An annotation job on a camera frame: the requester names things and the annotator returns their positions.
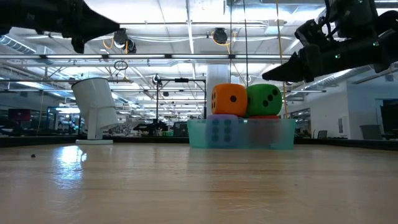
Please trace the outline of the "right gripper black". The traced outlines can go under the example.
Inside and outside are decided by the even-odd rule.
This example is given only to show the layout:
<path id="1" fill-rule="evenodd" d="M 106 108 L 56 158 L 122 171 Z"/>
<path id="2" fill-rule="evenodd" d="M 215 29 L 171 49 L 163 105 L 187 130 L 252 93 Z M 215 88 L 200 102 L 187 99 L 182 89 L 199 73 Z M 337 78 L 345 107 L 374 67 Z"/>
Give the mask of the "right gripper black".
<path id="1" fill-rule="evenodd" d="M 315 77 L 345 69 L 348 51 L 342 42 L 317 37 L 303 41 L 303 48 L 294 52 L 288 62 L 262 74 L 264 80 L 279 82 L 314 81 Z"/>

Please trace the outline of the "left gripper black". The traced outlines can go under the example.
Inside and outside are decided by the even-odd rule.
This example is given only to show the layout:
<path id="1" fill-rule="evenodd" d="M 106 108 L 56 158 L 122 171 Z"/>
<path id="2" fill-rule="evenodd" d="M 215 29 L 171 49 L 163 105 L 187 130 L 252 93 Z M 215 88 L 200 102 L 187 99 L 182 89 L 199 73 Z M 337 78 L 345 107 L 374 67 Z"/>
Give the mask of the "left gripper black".
<path id="1" fill-rule="evenodd" d="M 120 29 L 119 23 L 92 10 L 82 0 L 46 0 L 40 3 L 44 11 L 45 30 L 59 32 L 64 38 L 71 38 L 76 53 L 84 52 L 84 39 L 95 39 Z M 92 23 L 83 29 L 83 18 Z"/>

